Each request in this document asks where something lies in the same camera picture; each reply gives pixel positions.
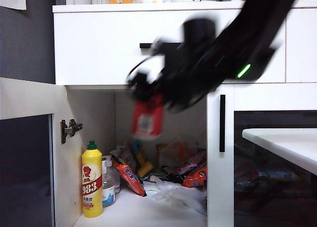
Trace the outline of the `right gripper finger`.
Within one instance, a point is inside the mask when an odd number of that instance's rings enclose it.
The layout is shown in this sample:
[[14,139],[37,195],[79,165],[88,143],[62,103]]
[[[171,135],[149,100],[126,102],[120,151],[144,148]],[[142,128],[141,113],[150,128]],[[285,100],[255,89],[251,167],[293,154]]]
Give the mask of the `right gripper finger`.
[[147,74],[143,72],[128,76],[127,90],[133,100],[147,102],[153,95],[153,86],[147,78]]
[[162,104],[170,113],[179,113],[183,110],[183,103],[178,99],[163,98]]

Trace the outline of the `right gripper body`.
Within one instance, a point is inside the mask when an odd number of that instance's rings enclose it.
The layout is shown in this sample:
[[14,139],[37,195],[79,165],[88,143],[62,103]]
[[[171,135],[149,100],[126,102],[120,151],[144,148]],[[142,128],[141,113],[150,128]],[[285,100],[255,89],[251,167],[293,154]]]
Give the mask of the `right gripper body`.
[[198,84],[189,72],[176,68],[163,68],[158,78],[153,81],[153,95],[160,95],[159,104],[163,98],[178,99],[186,110],[198,103]]

